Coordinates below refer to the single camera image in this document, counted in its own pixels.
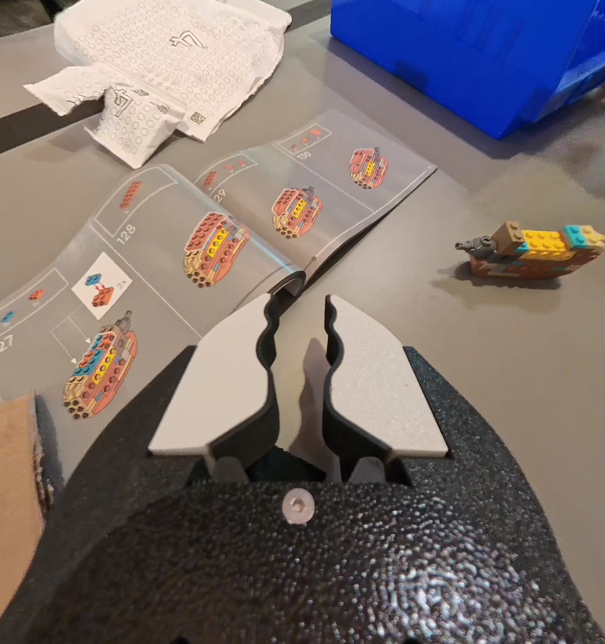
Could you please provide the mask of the multicoloured lego build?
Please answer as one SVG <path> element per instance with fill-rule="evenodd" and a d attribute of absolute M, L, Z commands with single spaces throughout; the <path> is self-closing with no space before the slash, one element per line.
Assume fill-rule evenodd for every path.
<path fill-rule="evenodd" d="M 577 272 L 605 251 L 605 235 L 591 225 L 560 230 L 524 229 L 506 221 L 491 236 L 457 243 L 480 278 L 554 279 Z"/>

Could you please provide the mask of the torn cardboard box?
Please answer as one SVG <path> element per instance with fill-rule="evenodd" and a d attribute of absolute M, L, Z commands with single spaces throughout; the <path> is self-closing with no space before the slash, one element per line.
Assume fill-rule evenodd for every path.
<path fill-rule="evenodd" d="M 0 618 L 31 566 L 47 512 L 33 393 L 0 404 Z"/>

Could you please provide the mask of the grey lego instruction booklet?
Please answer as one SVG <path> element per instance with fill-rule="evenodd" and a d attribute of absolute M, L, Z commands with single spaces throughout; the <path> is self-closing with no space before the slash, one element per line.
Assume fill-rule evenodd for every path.
<path fill-rule="evenodd" d="M 187 346 L 282 288 L 297 294 L 436 165 L 329 109 L 190 180 L 119 177 L 72 241 L 0 301 L 0 400 L 35 392 L 45 476 L 63 489 L 108 423 Z"/>

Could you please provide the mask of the small white paper bag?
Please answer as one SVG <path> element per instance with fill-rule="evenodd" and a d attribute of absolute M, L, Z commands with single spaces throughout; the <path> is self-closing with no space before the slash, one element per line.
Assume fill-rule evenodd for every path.
<path fill-rule="evenodd" d="M 185 109 L 175 102 L 119 83 L 105 91 L 100 119 L 87 132 L 130 168 L 138 169 L 170 137 L 184 116 Z"/>

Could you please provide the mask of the blue plastic bin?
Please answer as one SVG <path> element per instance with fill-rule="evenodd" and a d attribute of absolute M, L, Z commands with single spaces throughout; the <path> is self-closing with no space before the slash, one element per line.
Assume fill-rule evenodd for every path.
<path fill-rule="evenodd" d="M 605 1 L 595 1 L 587 27 L 580 36 L 557 87 L 527 122 L 536 123 L 558 109 L 573 104 L 604 82 Z"/>
<path fill-rule="evenodd" d="M 568 100 L 597 1 L 332 1 L 331 36 L 494 139 Z"/>

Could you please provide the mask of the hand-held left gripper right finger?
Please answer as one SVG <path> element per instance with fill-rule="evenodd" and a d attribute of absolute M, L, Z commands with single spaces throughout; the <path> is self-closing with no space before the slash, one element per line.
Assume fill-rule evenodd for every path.
<path fill-rule="evenodd" d="M 323 439 L 339 458 L 443 458 L 449 447 L 402 343 L 335 295 L 325 299 Z"/>

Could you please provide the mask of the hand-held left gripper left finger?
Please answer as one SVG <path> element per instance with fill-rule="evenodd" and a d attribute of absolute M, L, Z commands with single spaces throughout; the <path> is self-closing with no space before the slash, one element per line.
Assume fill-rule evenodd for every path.
<path fill-rule="evenodd" d="M 271 294 L 234 311 L 197 345 L 148 449 L 155 456 L 264 456 L 280 430 L 271 366 Z"/>

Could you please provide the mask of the large white paper bag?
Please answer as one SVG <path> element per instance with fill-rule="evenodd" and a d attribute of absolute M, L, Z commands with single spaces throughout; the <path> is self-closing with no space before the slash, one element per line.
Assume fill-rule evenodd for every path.
<path fill-rule="evenodd" d="M 177 109 L 178 130 L 204 142 L 273 74 L 291 21 L 263 1 L 78 1 L 54 21 L 70 66 L 23 88 L 58 115 L 135 88 Z"/>

